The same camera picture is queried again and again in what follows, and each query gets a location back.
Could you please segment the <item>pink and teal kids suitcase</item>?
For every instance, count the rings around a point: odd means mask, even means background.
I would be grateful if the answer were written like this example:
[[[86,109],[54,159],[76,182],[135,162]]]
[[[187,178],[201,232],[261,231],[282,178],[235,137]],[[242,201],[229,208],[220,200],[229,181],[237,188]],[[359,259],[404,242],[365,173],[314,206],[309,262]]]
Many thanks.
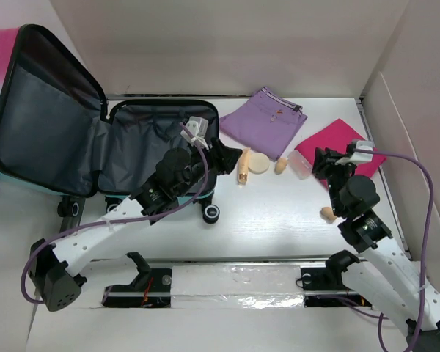
[[[48,29],[0,29],[0,175],[42,190],[123,198],[166,151],[187,148],[181,124],[219,113],[203,100],[125,100],[109,107],[97,80]]]

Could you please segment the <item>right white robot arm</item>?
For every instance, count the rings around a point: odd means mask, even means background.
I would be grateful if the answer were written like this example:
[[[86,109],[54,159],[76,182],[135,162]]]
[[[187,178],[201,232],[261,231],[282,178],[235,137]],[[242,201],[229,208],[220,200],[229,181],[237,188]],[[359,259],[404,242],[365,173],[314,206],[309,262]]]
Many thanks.
[[[326,182],[338,228],[354,253],[342,250],[326,261],[324,279],[368,300],[406,338],[407,351],[440,351],[440,292],[426,276],[425,258],[410,261],[373,208],[380,201],[374,182],[358,175],[360,164],[376,155],[367,141],[354,141],[345,153],[316,148],[312,173]]]

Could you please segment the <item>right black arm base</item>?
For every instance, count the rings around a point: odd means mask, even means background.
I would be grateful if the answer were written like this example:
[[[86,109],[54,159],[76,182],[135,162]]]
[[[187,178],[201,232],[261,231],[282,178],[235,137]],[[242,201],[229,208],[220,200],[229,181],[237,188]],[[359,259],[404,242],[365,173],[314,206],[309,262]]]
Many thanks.
[[[371,307],[363,296],[344,286],[341,274],[359,258],[347,250],[330,256],[323,267],[302,267],[296,286],[305,293],[304,306],[312,307]]]

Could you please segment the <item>pink cloth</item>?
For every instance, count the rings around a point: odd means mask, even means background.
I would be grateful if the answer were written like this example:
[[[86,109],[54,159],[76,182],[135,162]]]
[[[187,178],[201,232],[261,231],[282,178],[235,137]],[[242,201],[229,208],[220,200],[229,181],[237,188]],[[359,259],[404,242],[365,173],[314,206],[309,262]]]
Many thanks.
[[[318,131],[314,135],[305,139],[296,146],[296,150],[302,154],[307,161],[313,165],[315,160],[315,148],[325,149],[326,147],[339,153],[345,153],[347,146],[353,140],[366,140],[366,137],[358,134],[350,125],[342,119],[337,119],[333,123]],[[368,164],[358,165],[356,175],[364,175],[371,178],[386,160],[385,156],[373,155],[372,161]]]

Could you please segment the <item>purple shorts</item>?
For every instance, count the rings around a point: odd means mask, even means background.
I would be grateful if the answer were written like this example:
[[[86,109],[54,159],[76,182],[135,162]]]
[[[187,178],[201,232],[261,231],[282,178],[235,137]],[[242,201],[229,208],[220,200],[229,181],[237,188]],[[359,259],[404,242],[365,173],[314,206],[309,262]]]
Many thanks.
[[[262,87],[234,112],[221,117],[219,127],[230,138],[275,161],[306,120],[302,106]]]

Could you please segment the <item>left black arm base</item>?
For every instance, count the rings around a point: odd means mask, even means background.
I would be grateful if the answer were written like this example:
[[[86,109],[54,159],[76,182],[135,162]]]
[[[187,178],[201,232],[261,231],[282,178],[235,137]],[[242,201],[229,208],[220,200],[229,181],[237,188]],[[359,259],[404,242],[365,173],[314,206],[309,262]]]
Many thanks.
[[[101,304],[106,308],[170,308],[171,268],[151,268],[136,252],[126,254],[136,266],[137,275],[127,285],[105,288]]]

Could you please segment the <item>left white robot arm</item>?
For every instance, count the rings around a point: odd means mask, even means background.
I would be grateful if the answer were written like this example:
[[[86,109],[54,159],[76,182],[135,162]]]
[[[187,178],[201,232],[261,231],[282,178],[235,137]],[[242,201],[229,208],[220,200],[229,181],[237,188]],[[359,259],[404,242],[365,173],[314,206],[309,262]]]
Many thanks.
[[[124,288],[148,290],[151,269],[129,244],[128,236],[179,211],[179,199],[195,186],[205,188],[209,177],[230,174],[241,154],[218,138],[213,138],[206,149],[199,142],[188,149],[173,148],[141,187],[100,220],[64,232],[54,241],[34,243],[25,273],[48,311],[64,309],[80,296],[87,282],[81,271],[96,259],[128,257],[135,265],[123,274]]]

